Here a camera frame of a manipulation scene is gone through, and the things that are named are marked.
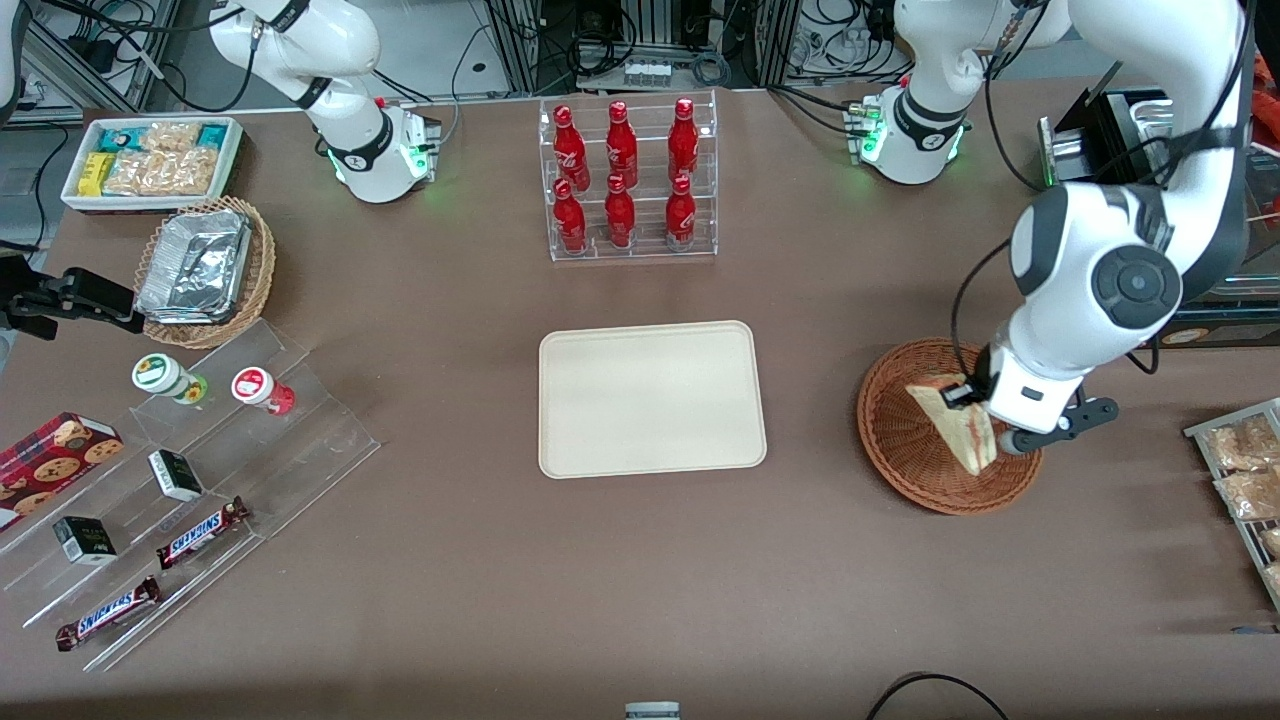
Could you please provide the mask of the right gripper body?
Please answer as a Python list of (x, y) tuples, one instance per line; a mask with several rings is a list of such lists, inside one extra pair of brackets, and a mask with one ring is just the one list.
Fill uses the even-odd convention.
[(24, 256), (1, 256), (1, 325), (5, 331), (20, 333), (40, 333), (40, 322), (31, 325), (26, 316), (19, 316), (14, 302), (27, 291), (41, 287), (44, 275), (33, 270)]

